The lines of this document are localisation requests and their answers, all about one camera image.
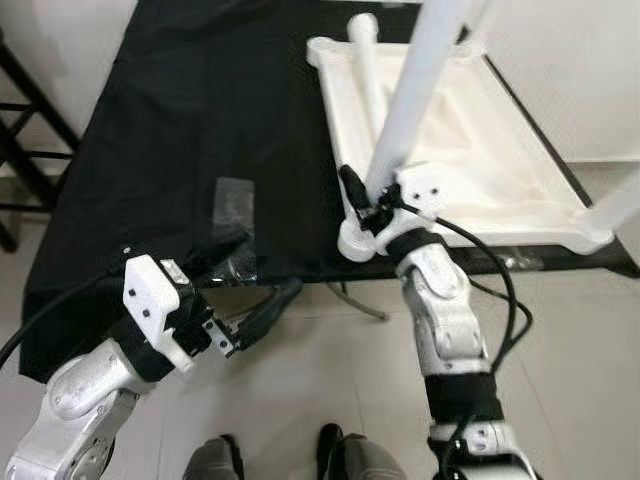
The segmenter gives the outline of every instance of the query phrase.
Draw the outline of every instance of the person's leg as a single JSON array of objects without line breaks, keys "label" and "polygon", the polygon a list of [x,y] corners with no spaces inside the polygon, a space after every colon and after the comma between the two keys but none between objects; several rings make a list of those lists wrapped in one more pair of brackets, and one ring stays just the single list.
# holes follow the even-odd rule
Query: person's leg
[{"label": "person's leg", "polygon": [[244,480],[240,450],[230,435],[208,440],[193,455],[183,480]]},{"label": "person's leg", "polygon": [[398,462],[381,446],[362,435],[342,435],[340,427],[325,425],[318,442],[318,479],[406,480]]}]

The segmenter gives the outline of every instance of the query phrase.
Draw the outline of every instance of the black cloth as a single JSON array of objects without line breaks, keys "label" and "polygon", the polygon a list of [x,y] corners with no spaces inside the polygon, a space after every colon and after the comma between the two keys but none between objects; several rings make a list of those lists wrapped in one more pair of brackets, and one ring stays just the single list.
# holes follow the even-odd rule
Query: black cloth
[{"label": "black cloth", "polygon": [[[344,41],[351,16],[369,11],[378,17],[381,41],[404,43],[417,8],[140,0],[66,175],[25,289],[23,319],[122,263],[125,247],[181,262],[206,246],[216,233],[220,177],[254,182],[259,282],[392,277],[388,259],[354,264],[337,251],[343,210],[306,42]],[[584,261],[550,248],[565,268]],[[628,257],[614,253],[612,264],[626,266]],[[458,249],[454,258],[471,272],[492,271],[473,249]],[[609,252],[581,266],[611,258]],[[83,292],[44,319],[25,341],[21,372],[45,381],[64,360],[93,348],[124,313],[118,281]]]}]

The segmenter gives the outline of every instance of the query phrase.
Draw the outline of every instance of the black shoe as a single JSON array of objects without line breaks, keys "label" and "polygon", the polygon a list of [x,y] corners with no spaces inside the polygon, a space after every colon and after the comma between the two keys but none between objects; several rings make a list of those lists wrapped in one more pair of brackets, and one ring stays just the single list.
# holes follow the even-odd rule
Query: black shoe
[{"label": "black shoe", "polygon": [[320,430],[318,438],[318,448],[316,450],[316,462],[318,463],[318,480],[324,480],[329,469],[329,458],[334,451],[336,445],[342,439],[344,434],[339,425],[335,423],[327,423]]},{"label": "black shoe", "polygon": [[231,461],[233,462],[233,471],[236,472],[240,480],[244,480],[244,464],[242,463],[242,456],[240,455],[240,447],[233,435],[226,434],[220,435],[225,442],[229,444],[231,448]]}]

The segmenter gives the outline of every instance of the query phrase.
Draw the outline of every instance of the gray pants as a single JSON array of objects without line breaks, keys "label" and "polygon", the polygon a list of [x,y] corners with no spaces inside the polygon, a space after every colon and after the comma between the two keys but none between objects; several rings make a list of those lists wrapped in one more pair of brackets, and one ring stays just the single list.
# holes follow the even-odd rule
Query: gray pants
[{"label": "gray pants", "polygon": [[[360,435],[341,440],[348,480],[406,480],[398,462],[384,448]],[[209,440],[189,460],[183,480],[239,480],[233,471],[231,448],[222,438]],[[334,480],[327,475],[326,480]]]}]

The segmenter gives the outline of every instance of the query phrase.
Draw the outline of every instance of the floor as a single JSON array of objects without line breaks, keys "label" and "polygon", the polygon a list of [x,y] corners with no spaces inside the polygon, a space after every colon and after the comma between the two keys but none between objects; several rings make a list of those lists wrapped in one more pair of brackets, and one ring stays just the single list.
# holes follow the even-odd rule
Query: floor
[{"label": "floor", "polygon": [[[18,325],[21,289],[44,232],[23,222],[15,255],[0,253],[0,342]],[[536,325],[499,375],[519,440],[547,479],[639,477],[640,285],[606,271],[515,277]],[[498,286],[496,278],[486,278]],[[108,480],[176,479],[203,441],[233,432],[249,479],[312,479],[316,435],[328,421],[384,445],[409,478],[431,478],[428,409],[410,318],[397,282],[350,284],[391,314],[361,315],[322,285],[308,286],[267,339],[225,360],[198,358],[191,378],[171,375],[143,398],[118,436]],[[505,306],[474,307],[490,347]],[[43,387],[0,373],[0,464],[29,428]]]}]

